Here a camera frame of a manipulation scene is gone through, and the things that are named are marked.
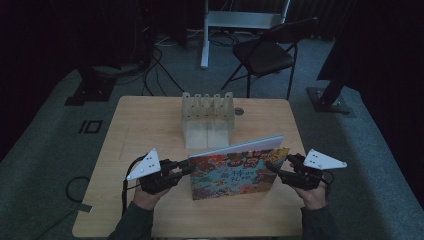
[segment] black folding chair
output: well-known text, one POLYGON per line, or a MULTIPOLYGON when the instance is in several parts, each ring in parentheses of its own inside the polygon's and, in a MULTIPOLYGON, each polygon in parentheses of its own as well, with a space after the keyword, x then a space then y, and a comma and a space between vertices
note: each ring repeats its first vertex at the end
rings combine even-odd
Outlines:
POLYGON ((250 80, 254 75, 258 78, 291 67, 286 99, 290 97, 294 69, 296 66, 298 42, 311 37, 318 24, 318 18, 305 19, 276 25, 266 30, 258 39, 241 42, 233 46, 233 54, 240 65, 231 74, 221 90, 229 82, 247 77, 247 98, 250 97, 250 80), (280 44, 290 44, 284 49, 280 44), (245 67, 247 75, 234 78, 241 67, 245 67))

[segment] black backdrop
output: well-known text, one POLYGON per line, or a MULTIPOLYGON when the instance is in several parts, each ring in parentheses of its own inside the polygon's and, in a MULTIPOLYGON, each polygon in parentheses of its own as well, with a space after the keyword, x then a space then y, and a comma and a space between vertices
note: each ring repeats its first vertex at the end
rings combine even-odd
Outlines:
POLYGON ((327 89, 345 85, 360 92, 421 206, 423 13, 424 5, 418 0, 358 0, 318 76, 331 80, 327 89))

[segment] sleeve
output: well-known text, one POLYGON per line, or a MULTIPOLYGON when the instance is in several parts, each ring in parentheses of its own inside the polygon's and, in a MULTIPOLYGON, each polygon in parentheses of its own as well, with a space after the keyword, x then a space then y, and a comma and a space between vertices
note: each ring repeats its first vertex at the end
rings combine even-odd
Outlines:
POLYGON ((151 239, 153 210, 145 210, 131 202, 108 240, 151 239))
POLYGON ((339 239, 339 229, 327 205, 321 209, 302 208, 302 240, 339 239))

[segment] book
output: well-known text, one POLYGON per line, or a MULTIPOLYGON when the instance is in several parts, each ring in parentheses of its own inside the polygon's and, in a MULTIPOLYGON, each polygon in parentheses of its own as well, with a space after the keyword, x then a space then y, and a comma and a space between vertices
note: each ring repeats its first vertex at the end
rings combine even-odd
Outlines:
POLYGON ((196 166, 190 174, 193 200, 269 191, 277 174, 265 163, 281 167, 288 152, 289 148, 273 148, 189 157, 190 165, 196 166))
POLYGON ((265 138, 255 139, 252 141, 242 142, 238 144, 233 144, 227 147, 215 148, 209 151, 198 152, 189 155, 188 157, 196 156, 208 156, 208 155, 217 155, 217 154, 226 154, 226 153, 236 153, 236 152, 247 152, 247 151, 257 151, 263 149, 274 149, 279 148, 283 142, 283 135, 274 135, 265 138))

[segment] chair backrest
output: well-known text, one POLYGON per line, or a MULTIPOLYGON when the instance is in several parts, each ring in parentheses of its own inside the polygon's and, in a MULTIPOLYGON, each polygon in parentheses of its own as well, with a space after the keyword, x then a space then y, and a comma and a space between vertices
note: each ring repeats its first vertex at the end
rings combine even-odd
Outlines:
POLYGON ((283 44, 297 43, 310 37, 317 24, 318 18, 309 18, 297 22, 282 23, 268 29, 262 35, 262 41, 273 41, 283 44))

